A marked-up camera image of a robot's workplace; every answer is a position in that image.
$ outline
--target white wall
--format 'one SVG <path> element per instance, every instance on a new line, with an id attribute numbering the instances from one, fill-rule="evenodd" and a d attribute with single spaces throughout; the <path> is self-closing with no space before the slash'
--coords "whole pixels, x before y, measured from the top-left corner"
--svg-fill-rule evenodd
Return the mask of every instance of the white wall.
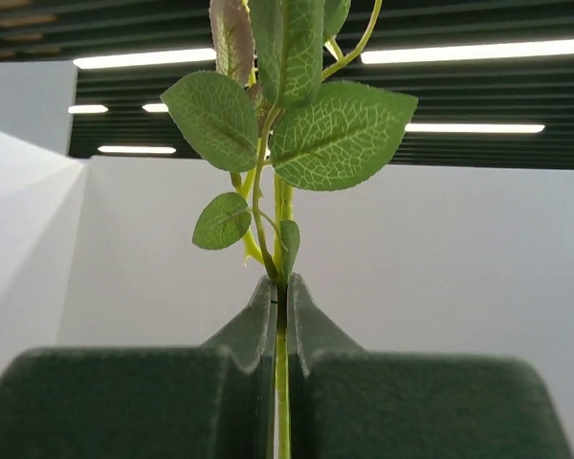
<path id="1" fill-rule="evenodd" d="M 58 342 L 194 344 L 242 308 L 261 268 L 190 244 L 225 190 L 202 162 L 95 158 Z M 388 166 L 295 209 L 296 269 L 355 340 L 521 356 L 574 444 L 574 171 Z"/>
<path id="2" fill-rule="evenodd" d="M 0 64 L 0 372 L 54 344 L 84 190 L 65 158 L 72 62 Z"/>
<path id="3" fill-rule="evenodd" d="M 0 131 L 65 155 L 76 88 L 72 61 L 0 63 Z"/>

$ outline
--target artificial plant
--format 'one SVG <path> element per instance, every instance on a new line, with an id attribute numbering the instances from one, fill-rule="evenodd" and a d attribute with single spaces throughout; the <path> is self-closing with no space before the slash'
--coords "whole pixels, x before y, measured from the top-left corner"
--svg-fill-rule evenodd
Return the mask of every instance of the artificial plant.
<path id="1" fill-rule="evenodd" d="M 189 74 L 162 95 L 194 150 L 231 176 L 233 191 L 204 208 L 193 243 L 220 250 L 242 239 L 245 256 L 263 264 L 277 285 L 281 459 L 290 456 L 285 293 L 300 238 L 293 216 L 294 187 L 335 191 L 369 179 L 393 157 L 417 105 L 412 96 L 361 83 L 325 82 L 360 55 L 383 2 L 375 0 L 360 42 L 344 54 L 336 35 L 350 3 L 210 0 L 216 71 Z M 324 47 L 335 60 L 326 68 Z M 259 205 L 265 168 L 275 172 L 274 216 Z M 274 233 L 274 254 L 268 249 L 264 220 Z"/>

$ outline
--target fluorescent light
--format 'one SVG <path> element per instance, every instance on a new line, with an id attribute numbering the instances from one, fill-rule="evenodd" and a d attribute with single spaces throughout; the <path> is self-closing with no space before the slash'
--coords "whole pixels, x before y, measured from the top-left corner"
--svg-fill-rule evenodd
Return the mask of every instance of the fluorescent light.
<path id="1" fill-rule="evenodd" d="M 151 153 L 154 155 L 171 155 L 176 149 L 171 146 L 101 146 L 98 151 L 102 153 L 128 153 L 143 154 Z"/>
<path id="2" fill-rule="evenodd" d="M 168 107 L 164 103 L 148 103 L 143 105 L 143 109 L 149 113 L 165 113 L 168 111 Z"/>
<path id="3" fill-rule="evenodd" d="M 407 132 L 448 132 L 460 134 L 537 134 L 543 124 L 426 124 L 413 122 Z"/>
<path id="4" fill-rule="evenodd" d="M 213 48 L 199 50 L 161 51 L 158 53 L 136 53 L 133 55 L 101 55 L 98 57 L 83 57 L 75 59 L 79 69 L 113 69 L 119 67 L 134 67 L 140 65 L 178 64 L 183 62 L 201 62 L 214 60 L 216 53 Z"/>
<path id="5" fill-rule="evenodd" d="M 443 60 L 496 59 L 536 55 L 574 55 L 574 40 L 366 51 L 362 53 L 362 62 L 364 64 L 396 64 L 405 62 L 438 62 Z"/>
<path id="6" fill-rule="evenodd" d="M 81 113 L 106 113 L 108 108 L 104 105 L 73 105 L 68 108 L 68 113 L 81 114 Z"/>

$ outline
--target green plastic holder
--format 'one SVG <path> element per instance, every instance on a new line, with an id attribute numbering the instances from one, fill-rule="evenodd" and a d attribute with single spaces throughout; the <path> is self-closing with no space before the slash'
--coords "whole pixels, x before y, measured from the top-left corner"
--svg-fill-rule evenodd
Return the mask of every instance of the green plastic holder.
<path id="1" fill-rule="evenodd" d="M 367 353 L 292 276 L 293 459 L 572 459 L 537 373 Z M 276 288 L 197 348 L 40 349 L 0 378 L 0 459 L 269 459 Z"/>

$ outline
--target ceiling light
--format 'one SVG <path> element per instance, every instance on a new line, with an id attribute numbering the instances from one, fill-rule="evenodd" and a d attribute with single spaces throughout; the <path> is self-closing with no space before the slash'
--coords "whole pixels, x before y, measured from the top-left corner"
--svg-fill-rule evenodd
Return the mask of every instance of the ceiling light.
<path id="1" fill-rule="evenodd" d="M 143 105 L 143 109 L 149 113 L 165 113 L 168 111 L 165 103 L 148 103 Z"/>
<path id="2" fill-rule="evenodd" d="M 153 154 L 171 155 L 176 149 L 171 146 L 101 146 L 98 151 L 102 153 L 127 153 L 127 154 Z"/>
<path id="3" fill-rule="evenodd" d="M 366 51 L 362 53 L 362 62 L 364 64 L 396 64 L 405 62 L 528 57 L 536 55 L 574 55 L 574 40 Z"/>
<path id="4" fill-rule="evenodd" d="M 81 114 L 81 113 L 106 113 L 108 108 L 104 105 L 73 105 L 68 108 L 68 113 Z"/>
<path id="5" fill-rule="evenodd" d="M 413 122 L 407 132 L 448 132 L 459 134 L 537 134 L 543 124 L 426 124 Z"/>
<path id="6" fill-rule="evenodd" d="M 183 62 L 201 62 L 214 60 L 216 53 L 213 48 L 199 50 L 161 51 L 158 53 L 136 53 L 133 55 L 101 55 L 98 57 L 83 57 L 75 59 L 79 69 L 113 69 L 119 67 L 134 67 L 140 65 L 178 64 Z"/>

